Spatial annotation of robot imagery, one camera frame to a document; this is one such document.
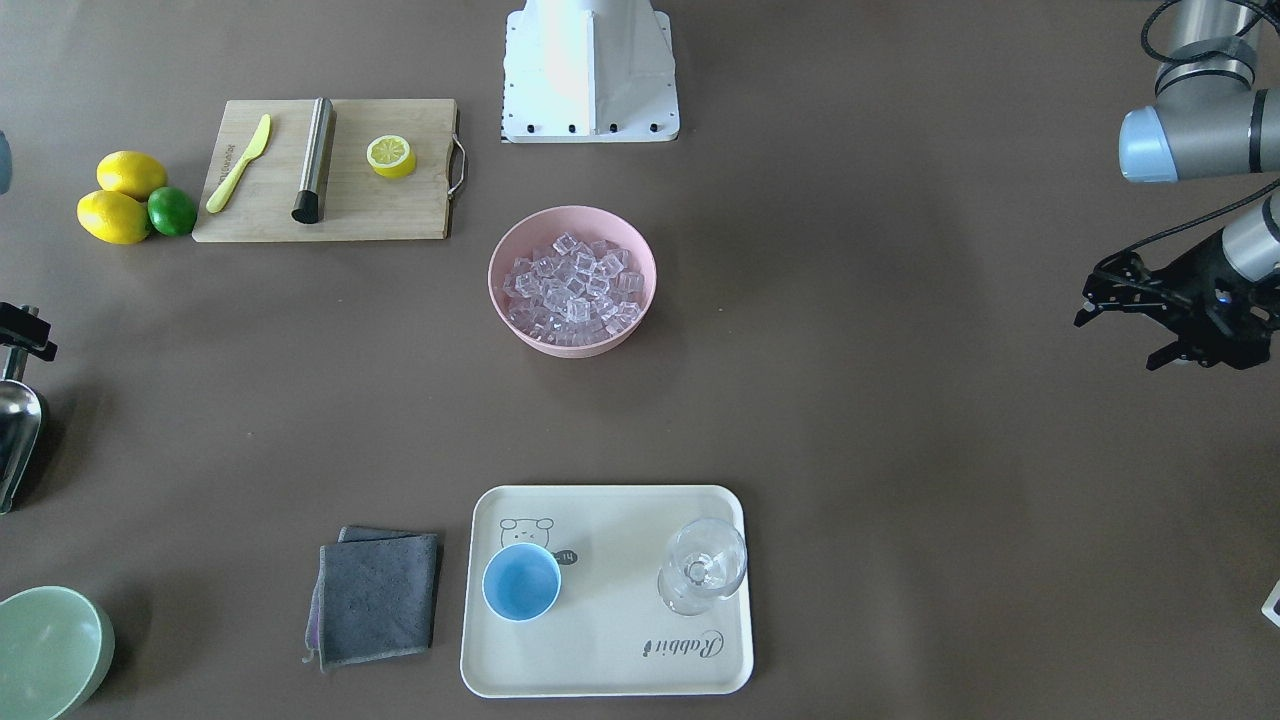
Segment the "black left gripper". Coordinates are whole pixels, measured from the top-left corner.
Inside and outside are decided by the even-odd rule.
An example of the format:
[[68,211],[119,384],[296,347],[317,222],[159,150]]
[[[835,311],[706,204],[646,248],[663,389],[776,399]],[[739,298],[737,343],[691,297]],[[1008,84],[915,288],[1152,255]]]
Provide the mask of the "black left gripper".
[[1172,332],[1170,345],[1153,351],[1148,372],[1169,365],[1248,369],[1266,363],[1277,331],[1277,268],[1265,263],[1253,281],[1229,261],[1217,231],[1158,270],[1135,251],[1100,261],[1085,279],[1084,302],[1074,327],[1102,313],[1139,313]]

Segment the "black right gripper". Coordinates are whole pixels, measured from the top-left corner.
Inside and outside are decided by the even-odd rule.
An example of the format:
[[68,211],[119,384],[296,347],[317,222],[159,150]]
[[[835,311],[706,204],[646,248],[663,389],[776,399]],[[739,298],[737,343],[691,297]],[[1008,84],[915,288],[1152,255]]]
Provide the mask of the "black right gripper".
[[26,351],[29,356],[51,363],[58,345],[50,340],[51,325],[31,309],[1,302],[1,345]]

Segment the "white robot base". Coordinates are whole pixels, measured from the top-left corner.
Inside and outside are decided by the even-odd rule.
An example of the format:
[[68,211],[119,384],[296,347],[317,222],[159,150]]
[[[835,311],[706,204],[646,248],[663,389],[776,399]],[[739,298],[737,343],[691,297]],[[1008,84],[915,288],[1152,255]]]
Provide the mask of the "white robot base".
[[658,143],[681,117],[671,19],[649,1],[526,1],[506,18],[506,143]]

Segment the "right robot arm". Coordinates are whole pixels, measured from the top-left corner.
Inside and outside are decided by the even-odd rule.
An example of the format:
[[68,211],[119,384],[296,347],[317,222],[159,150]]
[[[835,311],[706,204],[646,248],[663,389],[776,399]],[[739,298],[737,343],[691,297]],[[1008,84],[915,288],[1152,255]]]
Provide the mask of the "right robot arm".
[[[12,147],[1,132],[1,195],[12,186],[13,159]],[[51,325],[35,315],[35,310],[24,310],[9,302],[1,302],[1,342],[12,348],[19,348],[29,355],[52,363],[58,355],[58,345],[50,340]]]

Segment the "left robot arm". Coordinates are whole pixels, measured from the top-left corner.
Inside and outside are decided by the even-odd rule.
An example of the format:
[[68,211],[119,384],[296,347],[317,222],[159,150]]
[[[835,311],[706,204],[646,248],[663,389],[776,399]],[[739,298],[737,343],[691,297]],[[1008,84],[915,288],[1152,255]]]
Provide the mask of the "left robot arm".
[[[1276,174],[1279,97],[1256,88],[1258,37],[1277,26],[1275,1],[1165,1],[1140,46],[1158,64],[1155,100],[1129,111],[1117,140],[1133,183]],[[1174,336],[1147,368],[1172,363],[1244,370],[1266,363],[1277,331],[1277,183],[1226,205],[1236,219],[1166,266],[1140,245],[1101,259],[1082,290],[1075,325],[1106,313],[1140,314]]]

